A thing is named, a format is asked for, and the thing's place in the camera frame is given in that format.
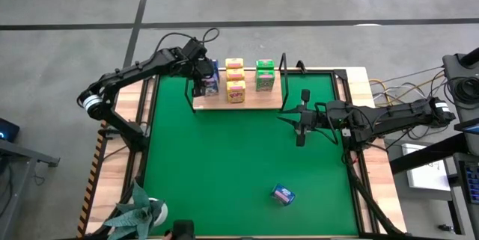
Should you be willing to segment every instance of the yellow juice box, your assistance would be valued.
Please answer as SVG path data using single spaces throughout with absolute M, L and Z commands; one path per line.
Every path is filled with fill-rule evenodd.
M 227 81 L 245 80 L 245 70 L 243 68 L 226 69 L 226 80 Z
M 241 81 L 229 81 L 226 83 L 228 102 L 244 102 L 246 98 L 246 83 Z
M 225 61 L 226 69 L 238 69 L 243 68 L 242 58 L 227 58 Z

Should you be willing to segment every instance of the yellow and black tape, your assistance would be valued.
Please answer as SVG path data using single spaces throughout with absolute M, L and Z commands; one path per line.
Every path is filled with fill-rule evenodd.
M 105 121 L 102 121 L 100 126 L 102 129 L 106 129 L 108 124 Z M 97 145 L 95 146 L 95 153 L 91 162 L 90 175 L 88 176 L 88 184 L 85 189 L 85 196 L 83 197 L 82 212 L 80 213 L 79 224 L 77 226 L 77 238 L 85 236 L 88 218 L 90 216 L 90 211 L 93 204 L 94 192 L 95 188 L 97 187 L 98 177 L 100 176 L 100 158 L 101 160 L 103 160 L 103 153 L 105 152 L 106 142 L 106 138 L 104 138 L 102 135 L 98 135 Z

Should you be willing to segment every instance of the wooden shelf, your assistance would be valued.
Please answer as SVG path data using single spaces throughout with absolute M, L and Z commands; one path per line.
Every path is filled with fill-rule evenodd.
M 193 99 L 195 110 L 232 110 L 232 109 L 280 109 L 283 105 L 281 94 L 281 74 L 275 71 L 275 83 L 271 91 L 256 91 L 256 70 L 245 68 L 245 102 L 229 103 L 226 93 L 226 71 L 219 71 L 219 94 L 200 96 Z

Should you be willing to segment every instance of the wooden table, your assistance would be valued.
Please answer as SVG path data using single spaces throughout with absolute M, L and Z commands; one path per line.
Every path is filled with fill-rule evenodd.
M 366 69 L 364 67 L 328 67 L 311 69 L 345 69 L 347 71 L 353 104 L 374 107 L 373 97 Z M 137 116 L 138 101 L 140 100 L 142 84 L 143 82 L 139 81 L 125 87 L 118 95 L 116 112 L 127 120 L 135 120 L 135 118 L 139 117 L 140 121 L 147 121 L 150 110 L 150 100 L 153 93 L 153 82 L 150 82 L 148 87 L 144 89 L 147 93 L 146 102 L 143 107 L 144 111 L 141 116 Z M 342 99 L 345 97 L 344 93 L 341 92 L 340 96 Z M 382 139 L 378 139 L 374 143 L 384 147 Z M 104 156 L 106 156 L 122 146 L 124 146 L 124 142 L 120 138 L 105 140 L 99 136 L 97 139 L 96 151 L 91 166 L 91 175 L 88 179 L 85 200 L 82 204 L 77 232 L 78 237 L 85 233 L 92 233 L 98 229 L 104 220 L 107 219 L 109 214 L 115 208 L 115 204 L 120 199 L 126 163 L 128 160 L 128 149 L 121 150 L 119 153 L 108 157 L 104 162 L 99 162 L 99 159 L 103 158 L 100 157 L 100 151 L 103 147 L 105 147 Z M 364 151 L 364 160 L 374 200 L 378 203 L 392 223 L 398 229 L 406 232 L 406 226 L 404 224 L 403 214 L 397 197 L 391 168 L 389 167 L 387 153 L 383 150 L 371 147 Z M 362 199 L 360 199 L 360 204 L 365 231 L 371 232 L 366 204 Z M 383 228 L 380 227 L 380 230 L 382 233 L 385 233 Z

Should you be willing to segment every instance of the leaf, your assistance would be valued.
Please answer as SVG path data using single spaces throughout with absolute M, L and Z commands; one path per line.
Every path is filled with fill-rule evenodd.
M 117 203 L 117 209 L 120 210 L 122 213 L 126 213 L 128 211 L 132 211 L 137 209 L 134 204 L 122 204 L 122 203 Z
M 138 183 L 133 181 L 133 202 L 137 208 L 150 206 L 150 198 L 146 191 L 141 188 Z
M 151 212 L 152 212 L 153 218 L 158 218 L 159 214 L 162 213 L 163 203 L 165 203 L 165 202 L 162 201 L 162 200 L 157 200 L 157 201 L 150 202 L 150 207 L 151 207 Z
M 140 223 L 144 223 L 148 216 L 149 214 L 147 211 L 144 211 L 143 209 L 135 209 L 116 218 L 109 219 L 103 222 L 103 224 L 111 227 L 136 226 Z
M 118 227 L 118 228 L 115 228 L 115 231 L 113 231 L 113 233 L 108 237 L 108 240 L 118 240 L 135 231 L 136 231 L 135 226 Z
M 145 240 L 150 232 L 150 223 L 153 220 L 151 215 L 148 215 L 148 222 L 136 225 L 136 231 L 138 232 L 138 240 Z

